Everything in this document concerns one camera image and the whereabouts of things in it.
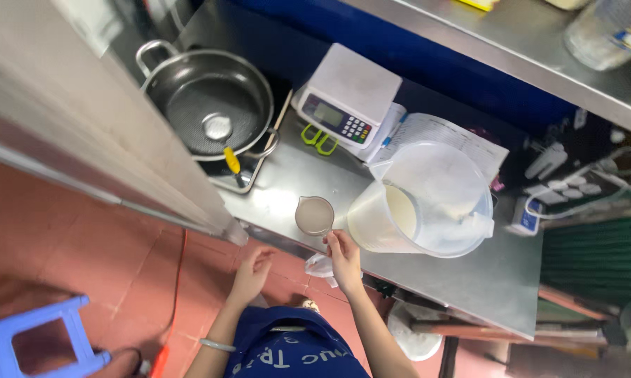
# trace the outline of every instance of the digital scale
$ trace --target digital scale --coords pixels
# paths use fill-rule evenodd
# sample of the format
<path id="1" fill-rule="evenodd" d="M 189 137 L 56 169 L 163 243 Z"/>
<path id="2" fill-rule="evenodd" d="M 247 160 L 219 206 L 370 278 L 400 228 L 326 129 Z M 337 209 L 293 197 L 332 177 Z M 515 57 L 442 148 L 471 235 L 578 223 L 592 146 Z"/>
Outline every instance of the digital scale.
<path id="1" fill-rule="evenodd" d="M 339 142 L 367 147 L 402 78 L 335 43 L 311 79 L 294 95 L 297 114 Z"/>

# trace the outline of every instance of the bracelet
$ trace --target bracelet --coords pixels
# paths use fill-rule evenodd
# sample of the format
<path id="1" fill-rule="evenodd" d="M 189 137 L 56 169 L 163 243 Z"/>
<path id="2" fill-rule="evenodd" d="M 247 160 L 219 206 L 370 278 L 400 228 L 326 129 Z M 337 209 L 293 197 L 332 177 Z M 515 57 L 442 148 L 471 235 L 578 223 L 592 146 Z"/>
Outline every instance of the bracelet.
<path id="1" fill-rule="evenodd" d="M 202 343 L 202 345 L 205 345 L 208 347 L 210 346 L 210 348 L 224 350 L 225 352 L 236 352 L 236 347 L 233 347 L 231 345 L 220 344 L 219 342 L 210 341 L 207 338 L 200 338 L 199 342 Z"/>

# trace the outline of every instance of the red tile floor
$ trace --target red tile floor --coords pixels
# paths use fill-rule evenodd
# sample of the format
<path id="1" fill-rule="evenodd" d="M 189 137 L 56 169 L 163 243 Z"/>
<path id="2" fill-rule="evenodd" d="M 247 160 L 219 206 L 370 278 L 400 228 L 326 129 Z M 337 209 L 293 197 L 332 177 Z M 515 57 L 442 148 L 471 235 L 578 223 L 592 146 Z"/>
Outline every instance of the red tile floor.
<path id="1" fill-rule="evenodd" d="M 238 259 L 258 245 L 251 240 L 241 248 L 189 235 L 165 377 L 181 377 L 185 372 L 199 349 L 197 340 L 207 333 L 225 301 Z M 135 346 L 144 357 L 152 358 L 166 338 L 181 243 L 179 228 L 0 164 L 0 282 L 20 280 L 22 286 L 12 290 L 27 298 L 7 305 L 0 301 L 0 317 L 60 300 L 29 295 L 24 282 L 27 287 L 48 285 L 85 293 L 91 303 L 82 308 L 81 316 L 94 347 L 114 351 Z M 270 305 L 289 303 L 296 295 L 314 299 L 369 370 L 346 297 L 324 279 L 304 273 L 303 264 L 288 253 L 275 256 L 262 291 L 267 301 Z M 387 312 L 391 300 L 382 301 L 372 290 L 369 296 L 380 312 Z M 441 353 L 416 364 L 422 377 L 437 376 Z M 134 360 L 131 353 L 122 353 L 93 376 L 122 377 Z M 487 364 L 492 363 L 459 352 L 456 376 L 503 376 L 499 367 Z M 482 374 L 488 370 L 491 374 Z"/>

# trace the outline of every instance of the hand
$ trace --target hand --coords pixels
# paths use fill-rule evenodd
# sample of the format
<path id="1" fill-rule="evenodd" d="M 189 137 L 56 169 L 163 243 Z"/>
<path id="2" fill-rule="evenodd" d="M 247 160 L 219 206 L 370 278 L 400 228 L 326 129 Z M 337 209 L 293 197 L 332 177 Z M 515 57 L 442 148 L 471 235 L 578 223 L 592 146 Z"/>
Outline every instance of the hand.
<path id="1" fill-rule="evenodd" d="M 273 247 L 257 247 L 244 258 L 236 271 L 234 286 L 227 297 L 227 303 L 245 307 L 260 294 L 276 252 L 278 249 Z"/>
<path id="2" fill-rule="evenodd" d="M 360 278 L 360 248 L 344 230 L 330 231 L 322 239 L 328 244 L 327 256 L 332 258 L 334 279 L 346 296 L 365 291 Z"/>

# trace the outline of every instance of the pot handle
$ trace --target pot handle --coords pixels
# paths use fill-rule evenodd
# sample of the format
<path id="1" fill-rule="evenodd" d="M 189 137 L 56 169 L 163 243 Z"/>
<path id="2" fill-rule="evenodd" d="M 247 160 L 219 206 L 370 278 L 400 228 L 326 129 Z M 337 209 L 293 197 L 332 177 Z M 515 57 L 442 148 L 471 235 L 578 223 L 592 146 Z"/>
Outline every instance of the pot handle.
<path id="1" fill-rule="evenodd" d="M 166 49 L 166 51 L 168 51 L 169 57 L 180 54 L 177 48 L 173 47 L 172 44 L 168 43 L 165 40 L 151 40 L 149 42 L 146 42 L 143 46 L 141 46 L 138 49 L 138 51 L 136 51 L 136 64 L 138 64 L 138 68 L 140 68 L 141 71 L 143 71 L 143 75 L 145 75 L 145 77 L 149 77 L 150 73 L 152 72 L 150 71 L 149 68 L 147 68 L 147 65 L 145 65 L 145 62 L 143 62 L 143 54 L 157 47 L 163 47 L 164 49 Z"/>
<path id="2" fill-rule="evenodd" d="M 274 137 L 273 141 L 271 141 L 271 145 L 269 146 L 269 148 L 263 150 L 260 153 L 254 153 L 254 152 L 247 152 L 246 151 L 246 152 L 243 153 L 243 156 L 247 156 L 249 158 L 252 157 L 254 159 L 262 159 L 262 158 L 265 158 L 265 157 L 269 156 L 269 154 L 271 152 L 273 152 L 276 149 L 276 147 L 278 147 L 278 142 L 280 142 L 280 134 L 278 133 L 278 131 L 275 128 L 273 128 L 273 127 L 269 127 L 266 130 L 266 132 L 273 134 L 273 137 Z"/>

